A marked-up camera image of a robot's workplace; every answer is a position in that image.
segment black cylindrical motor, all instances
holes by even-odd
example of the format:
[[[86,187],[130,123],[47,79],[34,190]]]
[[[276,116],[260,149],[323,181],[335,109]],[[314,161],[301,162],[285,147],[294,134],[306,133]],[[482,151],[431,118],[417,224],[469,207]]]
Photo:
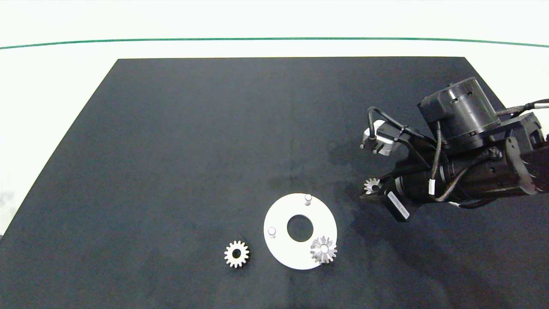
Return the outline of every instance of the black cylindrical motor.
[[[425,97],[419,110],[436,136],[440,121],[442,149],[447,155],[485,145],[480,133],[500,124],[476,78],[467,78]]]

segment robotic arm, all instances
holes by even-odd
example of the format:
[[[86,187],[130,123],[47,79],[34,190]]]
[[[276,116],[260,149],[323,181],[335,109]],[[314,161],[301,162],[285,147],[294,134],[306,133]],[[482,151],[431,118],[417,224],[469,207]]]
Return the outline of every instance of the robotic arm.
[[[521,114],[547,107],[549,100],[540,100],[495,112],[477,80],[468,78],[418,104],[436,140],[371,107],[361,148],[389,156],[405,145],[408,157],[390,174],[368,179],[361,197],[380,198],[406,222],[426,203],[478,208],[497,198],[546,193],[549,142],[536,116]],[[374,122],[374,112],[384,120]]]

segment label on robot arm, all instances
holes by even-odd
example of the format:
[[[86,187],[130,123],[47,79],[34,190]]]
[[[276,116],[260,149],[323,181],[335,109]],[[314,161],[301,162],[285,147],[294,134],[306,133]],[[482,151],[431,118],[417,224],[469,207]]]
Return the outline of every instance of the label on robot arm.
[[[387,194],[387,197],[391,200],[391,202],[393,202],[396,209],[400,211],[402,216],[405,219],[408,219],[408,217],[410,216],[410,213],[408,212],[408,210],[406,210],[406,207],[404,207],[404,205],[399,201],[399,198],[396,197],[396,195],[392,191]]]

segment black cable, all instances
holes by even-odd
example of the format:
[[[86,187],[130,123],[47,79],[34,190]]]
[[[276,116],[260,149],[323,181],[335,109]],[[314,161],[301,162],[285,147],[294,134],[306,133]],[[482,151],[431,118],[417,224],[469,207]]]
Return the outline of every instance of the black cable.
[[[431,165],[431,179],[435,179],[436,170],[439,169],[440,152],[442,151],[442,131],[440,129],[440,121],[436,122],[436,150],[433,164]]]
[[[497,198],[489,198],[487,200],[480,200],[478,202],[474,202],[474,203],[471,203],[471,204],[466,204],[466,205],[460,204],[458,207],[459,208],[464,208],[464,209],[475,209],[475,208],[479,208],[479,207],[485,206],[487,204],[490,204],[491,202],[494,202],[495,200],[497,200]]]
[[[480,157],[482,157],[482,153],[479,154],[474,160],[473,160],[473,163],[471,163],[468,167],[464,168],[461,170],[461,172],[459,172],[457,174],[457,176],[452,179],[452,182],[450,183],[450,185],[446,188],[446,191],[444,191],[444,193],[440,196],[440,197],[436,197],[434,195],[431,195],[431,198],[437,202],[444,202],[449,196],[450,194],[452,194],[453,190],[456,188],[456,185],[457,183],[460,181],[460,179],[465,175],[465,173],[467,171],[469,171],[469,169],[475,165],[478,165],[478,164],[481,164],[487,160],[490,160],[490,158],[486,158],[486,159],[480,159]]]
[[[368,127],[370,129],[370,136],[369,136],[370,140],[375,140],[376,139],[376,131],[375,131],[375,128],[374,128],[374,121],[372,120],[373,119],[373,117],[372,117],[373,112],[378,113],[381,117],[385,118],[385,120],[387,120],[387,122],[393,124],[394,126],[397,126],[398,128],[402,129],[404,132],[406,132],[410,135],[413,135],[415,137],[418,137],[420,139],[426,140],[427,142],[432,144],[433,141],[430,138],[426,137],[425,135],[423,135],[421,133],[415,132],[414,130],[410,129],[408,126],[400,124],[398,121],[396,121],[391,116],[387,115],[385,112],[383,112],[381,109],[379,109],[375,106],[372,106],[368,109]]]
[[[462,169],[461,172],[459,174],[457,174],[457,176],[450,183],[450,186],[448,186],[448,188],[446,188],[446,191],[444,191],[444,193],[440,197],[436,197],[434,195],[431,195],[431,198],[434,199],[437,202],[444,202],[448,198],[448,196],[450,194],[452,194],[453,190],[456,188],[457,183],[459,182],[461,177],[463,177],[465,175],[465,173],[469,170],[469,168],[470,167],[466,167],[466,168]]]
[[[502,109],[501,111],[497,111],[496,115],[499,117],[499,116],[503,116],[503,115],[513,114],[511,116],[511,118],[515,118],[515,117],[518,117],[520,114],[522,114],[525,111],[529,111],[531,109],[534,109],[536,104],[542,104],[542,103],[549,103],[549,99],[541,99],[541,100],[537,100],[537,101],[534,101],[534,102],[527,103],[527,104],[522,105],[522,106],[513,106],[513,107],[506,108],[506,109]]]

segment bevel gear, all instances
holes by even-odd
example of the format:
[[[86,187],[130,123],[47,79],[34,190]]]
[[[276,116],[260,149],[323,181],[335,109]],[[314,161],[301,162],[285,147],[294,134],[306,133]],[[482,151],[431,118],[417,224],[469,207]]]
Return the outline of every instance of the bevel gear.
[[[374,191],[377,192],[377,190],[379,190],[379,179],[370,178],[366,180],[366,183],[364,184],[364,190],[366,191],[366,195],[370,195],[374,193]]]
[[[311,245],[312,258],[320,264],[333,262],[335,253],[338,252],[335,247],[336,245],[330,240],[330,237],[326,238],[325,236],[322,236],[317,238],[313,240]]]
[[[248,251],[248,246],[246,246],[245,243],[241,242],[240,240],[235,240],[234,242],[229,243],[229,247],[226,248],[227,251],[224,252],[225,259],[227,260],[227,264],[229,264],[230,267],[242,267],[242,264],[246,263],[246,260],[248,259],[248,253],[250,253],[250,251]]]

